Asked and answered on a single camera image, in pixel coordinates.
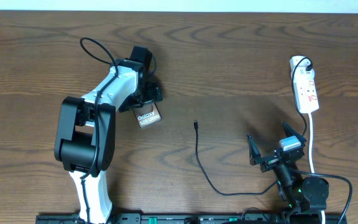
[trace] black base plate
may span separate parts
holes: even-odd
[[[269,214],[265,216],[269,219],[267,221],[261,213],[247,213],[242,217],[244,224],[268,224],[268,223],[283,223],[281,214]],[[140,215],[138,213],[121,213],[116,214],[110,218],[106,224],[222,224],[226,222],[239,223],[241,215]],[[339,215],[326,215],[326,224],[336,224]],[[83,223],[78,218],[78,214],[73,215],[38,215],[35,219],[35,224],[69,224],[69,223]],[[291,224],[320,224],[319,218],[316,215],[293,215],[290,220]],[[343,219],[341,224],[347,224],[346,219]]]

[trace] wood grain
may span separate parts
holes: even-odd
[[[192,123],[199,121],[200,160],[218,189],[261,191],[274,175],[249,165],[246,134],[268,154],[283,137],[282,121],[303,128],[288,78],[289,58],[302,54],[315,64],[321,108],[315,167],[352,181],[347,216],[358,223],[358,15],[42,11],[0,11],[0,223],[79,209],[53,146],[62,100],[89,92],[108,71],[81,50],[84,36],[117,58],[147,46],[163,87],[161,122],[140,130],[132,113],[117,115],[108,170],[115,206],[145,213],[280,208],[276,189],[259,197],[214,193],[195,161]],[[299,167],[308,170],[306,158]],[[329,183],[328,211],[340,212],[347,185]]]

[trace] white power strip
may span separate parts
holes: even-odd
[[[291,58],[291,78],[294,75],[294,68],[303,58],[304,56],[294,56]],[[308,59],[304,59],[296,68],[293,79],[296,105],[301,113],[311,113],[319,108],[316,86],[314,85],[314,69],[306,71],[306,67],[310,63]]]
[[[309,165],[310,171],[314,173],[313,166],[313,119],[311,113],[316,111],[318,106],[316,85],[314,84],[314,69],[307,71],[306,68],[311,64],[305,56],[294,56],[290,60],[291,78],[293,78],[293,89],[295,94],[296,105],[301,113],[309,115]],[[326,223],[326,214],[321,211],[321,224]]]

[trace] black cable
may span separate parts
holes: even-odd
[[[308,68],[310,68],[310,69],[312,68],[313,63],[312,63],[312,61],[310,60],[310,58],[308,58],[308,57],[302,58],[302,59],[297,63],[297,65],[295,66],[295,68],[293,69],[292,79],[291,79],[292,95],[293,95],[293,101],[294,101],[294,103],[295,103],[295,108],[296,108],[296,111],[298,112],[298,114],[302,117],[303,122],[305,123],[305,129],[303,130],[302,137],[305,135],[306,130],[308,129],[308,123],[306,122],[306,119],[305,119],[305,117],[303,116],[303,114],[301,114],[301,112],[299,111],[298,105],[296,104],[295,90],[294,90],[294,87],[293,87],[293,80],[294,80],[294,77],[295,77],[296,69],[298,68],[298,66],[300,65],[300,63],[301,63],[304,59],[308,59],[308,60],[310,61],[310,65],[307,66],[306,70],[308,70]]]
[[[344,210],[343,210],[343,212],[342,212],[342,214],[339,217],[339,220],[337,222],[337,224],[340,224],[342,219],[345,217],[345,214],[347,212],[347,209],[349,208],[349,205],[351,204],[352,194],[353,194],[353,186],[352,186],[351,181],[346,179],[345,177],[341,177],[341,176],[338,176],[338,175],[317,174],[317,173],[312,174],[310,172],[300,171],[300,170],[297,170],[297,169],[293,169],[291,167],[287,167],[287,168],[292,172],[297,172],[297,173],[303,174],[303,175],[310,175],[310,176],[315,176],[315,177],[327,177],[327,178],[335,178],[335,179],[343,180],[349,185],[349,196],[347,197],[347,202],[346,202],[345,208],[344,208]]]
[[[86,189],[85,189],[85,179],[81,180],[82,185],[82,194],[84,195],[85,207],[86,207],[86,222],[90,223],[90,205],[88,203],[88,198],[86,197]]]
[[[154,75],[155,71],[157,70],[157,61],[153,55],[153,62],[154,62],[154,69],[152,72],[150,72],[149,76],[151,77],[152,75]]]
[[[269,219],[266,217],[266,215],[257,207],[250,207],[250,208],[247,208],[244,213],[241,215],[241,220],[242,220],[242,217],[244,217],[244,219],[246,218],[246,214],[249,210],[258,210],[263,216],[264,218],[266,219],[266,221],[268,221]]]
[[[82,42],[84,40],[89,40],[93,43],[95,43],[96,45],[98,45],[99,47],[101,47],[110,57],[111,59],[111,63],[105,61],[105,60],[101,60],[100,58],[97,58],[95,57],[93,54],[91,54],[88,50],[85,49],[84,45],[82,44]],[[114,79],[116,79],[116,77],[118,76],[118,66],[117,66],[117,63],[114,59],[114,57],[110,54],[110,52],[103,46],[101,45],[99,42],[97,42],[96,40],[93,40],[89,37],[83,37],[80,39],[80,45],[82,47],[82,49],[88,54],[90,55],[91,57],[95,58],[96,60],[100,61],[100,62],[103,62],[103,63],[107,63],[111,66],[111,64],[113,64],[116,68],[116,74],[115,76],[110,79],[106,84],[104,84],[104,86],[97,92],[96,94],[96,98],[94,100],[94,128],[95,128],[95,135],[96,135],[96,150],[95,150],[95,154],[93,156],[93,160],[92,160],[92,164],[91,164],[91,167],[89,168],[89,170],[87,171],[87,173],[80,177],[81,179],[85,179],[87,176],[90,175],[91,171],[95,168],[96,166],[96,162],[98,161],[98,154],[99,154],[99,99],[100,99],[100,96],[102,95],[103,91],[107,88],[108,85],[111,84],[112,81],[114,81]]]
[[[268,186],[268,187],[266,188],[266,190],[264,190],[264,191],[261,192],[261,193],[231,193],[231,194],[225,194],[225,193],[222,193],[222,192],[218,191],[218,190],[214,187],[214,185],[212,184],[212,182],[209,180],[208,176],[206,175],[206,172],[204,171],[203,166],[201,165],[200,159],[198,158],[198,122],[197,122],[197,120],[194,121],[194,129],[196,130],[196,158],[197,158],[198,165],[200,166],[201,171],[203,171],[203,174],[204,174],[206,180],[208,181],[208,183],[210,184],[210,186],[212,187],[212,189],[214,189],[214,191],[215,191],[216,193],[218,193],[219,195],[222,195],[222,196],[263,195],[264,193],[266,193],[268,190],[270,190],[270,189],[276,184],[276,181],[275,181],[275,182],[272,183],[270,186]]]

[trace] small black connector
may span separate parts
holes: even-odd
[[[309,59],[310,61],[310,65],[306,66],[306,71],[309,72],[313,69],[313,62],[311,62],[311,60]]]
[[[198,122],[197,122],[197,120],[194,120],[194,129],[198,130]]]

